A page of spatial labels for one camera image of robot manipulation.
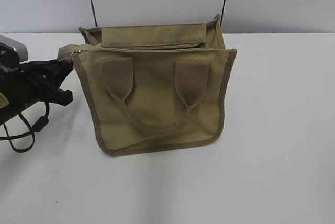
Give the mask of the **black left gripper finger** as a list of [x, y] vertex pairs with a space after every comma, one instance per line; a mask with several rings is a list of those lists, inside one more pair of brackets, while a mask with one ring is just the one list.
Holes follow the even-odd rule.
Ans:
[[53, 77], [67, 77], [73, 71], [71, 58], [57, 59], [52, 66]]
[[48, 85], [48, 102], [67, 106], [73, 102], [73, 93], [70, 90], [62, 90], [61, 84]]

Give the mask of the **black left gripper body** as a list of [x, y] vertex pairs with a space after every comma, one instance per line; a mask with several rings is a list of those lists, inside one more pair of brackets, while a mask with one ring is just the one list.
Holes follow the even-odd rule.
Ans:
[[46, 112], [36, 124], [49, 122], [49, 103], [55, 101], [56, 60], [30, 61], [10, 72], [1, 70], [1, 124], [23, 112], [36, 102], [46, 103]]

